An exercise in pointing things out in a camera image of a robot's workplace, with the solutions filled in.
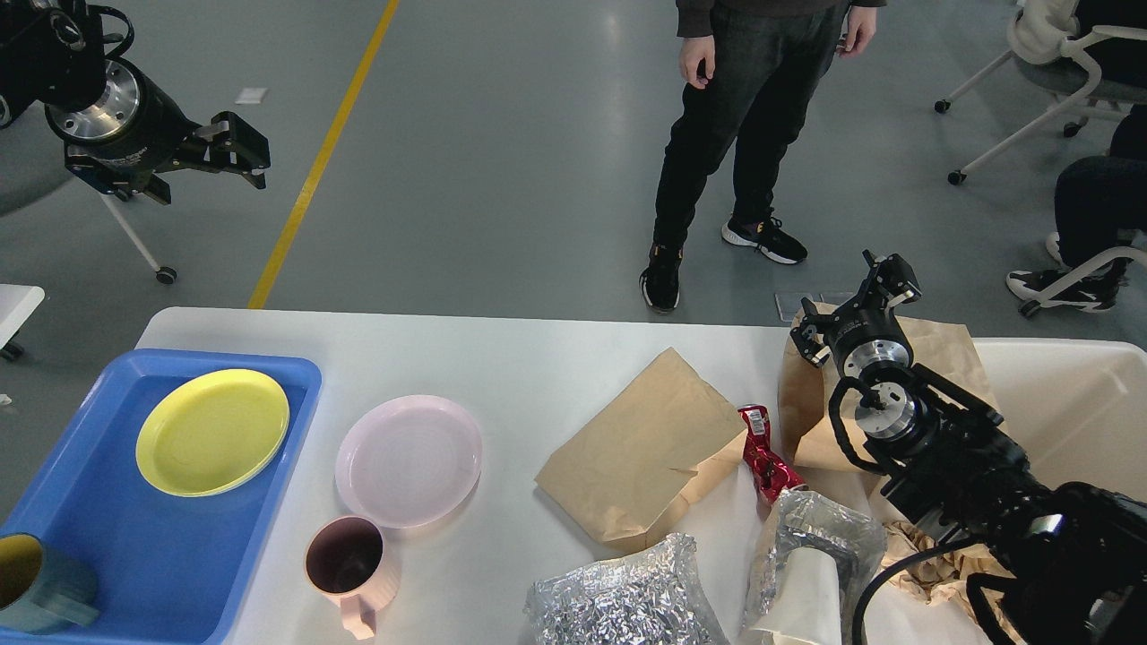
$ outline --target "mug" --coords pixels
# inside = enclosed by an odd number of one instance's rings
[[[24,533],[0,536],[0,627],[34,635],[87,627],[100,615],[95,592],[87,565]]]
[[[343,627],[362,640],[375,635],[375,612],[398,592],[399,568],[373,521],[343,515],[311,539],[306,577],[338,607]]]

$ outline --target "pink mug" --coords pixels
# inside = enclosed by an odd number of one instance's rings
[[[375,612],[398,592],[399,568],[374,522],[344,515],[311,539],[306,577],[338,607],[343,627],[362,640],[375,635]]]

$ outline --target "person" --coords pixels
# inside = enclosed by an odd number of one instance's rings
[[[1075,9],[1079,34],[1090,33],[1097,25],[1147,29],[1147,2],[1128,0],[1079,0]],[[1147,87],[1147,42],[1128,38],[1110,38],[1087,47],[1103,78]]]
[[[1047,250],[1068,269],[1012,271],[1007,287],[1022,300],[1036,295],[1100,251],[1128,244],[1147,230],[1147,106],[1136,106],[1119,122],[1108,156],[1082,158],[1055,182],[1056,235]],[[1126,258],[1093,271],[1044,306],[1074,306],[1089,313],[1109,311],[1124,283]]]
[[[781,264],[805,258],[805,248],[772,215],[780,162],[834,53],[863,53],[876,33],[876,7],[884,3],[677,0],[684,112],[671,129],[657,185],[649,266],[640,279],[646,304],[658,312],[677,306],[697,200],[734,139],[735,204],[721,238]]]

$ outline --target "hand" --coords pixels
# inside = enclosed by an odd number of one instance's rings
[[[678,60],[685,81],[697,90],[704,90],[717,69],[716,56],[717,46],[713,45],[712,36],[686,38],[685,42],[681,44],[681,56]],[[699,75],[697,71],[702,64],[704,64],[704,72]]]
[[[842,59],[859,56],[873,36],[876,36],[876,7],[852,7],[849,9],[849,32],[841,37],[836,53]]]

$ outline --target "pink plate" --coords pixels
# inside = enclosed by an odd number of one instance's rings
[[[482,435],[457,403],[395,398],[359,419],[338,450],[343,503],[381,527],[432,522],[466,498],[482,471]]]

